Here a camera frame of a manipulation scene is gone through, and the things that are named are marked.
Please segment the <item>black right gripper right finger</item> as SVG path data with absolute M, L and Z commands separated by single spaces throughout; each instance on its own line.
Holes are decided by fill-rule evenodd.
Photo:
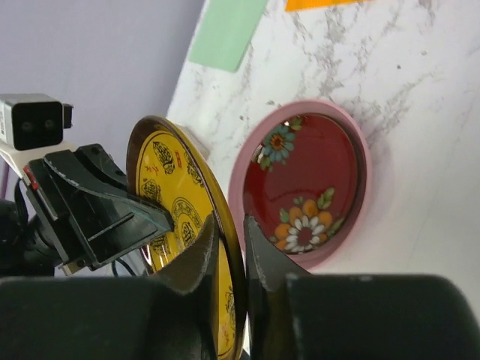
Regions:
M 311 274 L 244 219 L 252 359 L 477 359 L 462 292 L 425 274 Z

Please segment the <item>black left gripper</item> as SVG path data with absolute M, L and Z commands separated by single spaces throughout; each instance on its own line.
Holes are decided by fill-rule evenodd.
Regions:
M 171 214 L 128 192 L 99 144 L 30 160 L 12 202 L 1 202 L 1 275 L 95 271 L 173 229 Z

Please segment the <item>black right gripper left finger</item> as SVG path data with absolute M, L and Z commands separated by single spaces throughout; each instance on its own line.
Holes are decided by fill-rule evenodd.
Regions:
M 219 225 L 150 277 L 1 280 L 3 359 L 215 359 Z

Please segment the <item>yellow patterned plate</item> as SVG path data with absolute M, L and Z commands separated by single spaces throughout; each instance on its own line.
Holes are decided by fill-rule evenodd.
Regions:
M 148 273 L 160 271 L 194 243 L 208 215 L 220 227 L 218 357 L 242 354 L 247 305 L 245 270 L 233 218 L 213 172 L 178 125 L 149 115 L 127 147 L 127 189 L 170 212 L 174 229 L 141 249 Z

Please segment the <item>red floral plate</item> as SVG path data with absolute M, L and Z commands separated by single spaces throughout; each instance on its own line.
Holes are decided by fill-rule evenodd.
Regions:
M 326 245 L 343 226 L 359 181 L 347 132 L 325 115 L 294 115 L 261 140 L 247 168 L 244 212 L 289 255 Z

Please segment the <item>pink plate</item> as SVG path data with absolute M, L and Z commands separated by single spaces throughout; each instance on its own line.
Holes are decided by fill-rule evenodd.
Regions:
M 228 204 L 232 213 L 235 228 L 240 240 L 245 239 L 243 220 L 245 213 L 243 206 L 243 190 L 248 166 L 254 156 L 257 146 L 266 134 L 281 122 L 301 114 L 314 113 L 334 119 L 346 132 L 355 148 L 358 162 L 358 185 L 352 208 L 346 220 L 333 238 L 320 249 L 300 255 L 289 255 L 292 260 L 305 269 L 312 269 L 327 260 L 354 234 L 365 214 L 366 200 L 371 188 L 371 156 L 366 139 L 358 123 L 342 108 L 324 100 L 299 100 L 281 106 L 267 115 L 247 136 L 241 147 L 232 169 L 229 181 Z

